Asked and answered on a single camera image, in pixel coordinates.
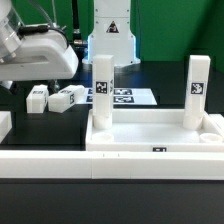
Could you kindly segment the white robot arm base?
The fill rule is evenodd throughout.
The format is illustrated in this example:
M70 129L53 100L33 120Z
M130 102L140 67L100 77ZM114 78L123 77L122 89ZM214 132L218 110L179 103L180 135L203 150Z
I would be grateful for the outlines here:
M94 27L84 64L91 64L95 55L113 55L116 67L140 63L130 14L131 0L94 0Z

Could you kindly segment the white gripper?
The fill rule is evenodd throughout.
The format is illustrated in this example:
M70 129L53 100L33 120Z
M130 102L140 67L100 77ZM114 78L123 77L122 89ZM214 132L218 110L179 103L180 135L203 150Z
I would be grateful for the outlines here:
M26 36L15 56L0 63L0 81L71 79L78 58L56 31Z

